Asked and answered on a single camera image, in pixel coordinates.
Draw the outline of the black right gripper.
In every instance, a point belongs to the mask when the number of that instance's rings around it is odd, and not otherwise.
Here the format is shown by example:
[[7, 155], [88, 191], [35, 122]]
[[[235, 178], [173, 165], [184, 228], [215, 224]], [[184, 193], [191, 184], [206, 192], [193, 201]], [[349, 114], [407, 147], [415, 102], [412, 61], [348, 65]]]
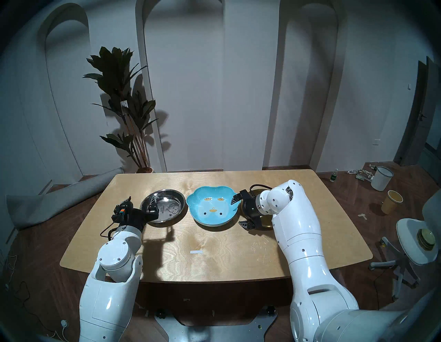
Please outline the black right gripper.
[[253, 230], [257, 228], [255, 222], [261, 222], [261, 213], [256, 204], [256, 196], [253, 192], [241, 190], [232, 197], [232, 205], [242, 201], [242, 214], [245, 221], [239, 221], [239, 225], [245, 230]]

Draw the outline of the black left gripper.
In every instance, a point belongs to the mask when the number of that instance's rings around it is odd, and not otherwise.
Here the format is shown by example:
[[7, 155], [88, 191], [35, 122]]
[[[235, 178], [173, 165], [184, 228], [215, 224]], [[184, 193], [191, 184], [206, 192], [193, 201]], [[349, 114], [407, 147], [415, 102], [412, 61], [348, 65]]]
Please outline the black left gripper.
[[120, 206], [116, 206], [114, 214], [111, 216], [112, 222], [118, 223], [119, 226], [127, 225], [143, 230], [148, 222], [155, 221], [159, 217], [156, 196], [151, 196], [147, 212], [131, 207], [132, 201], [129, 196]]

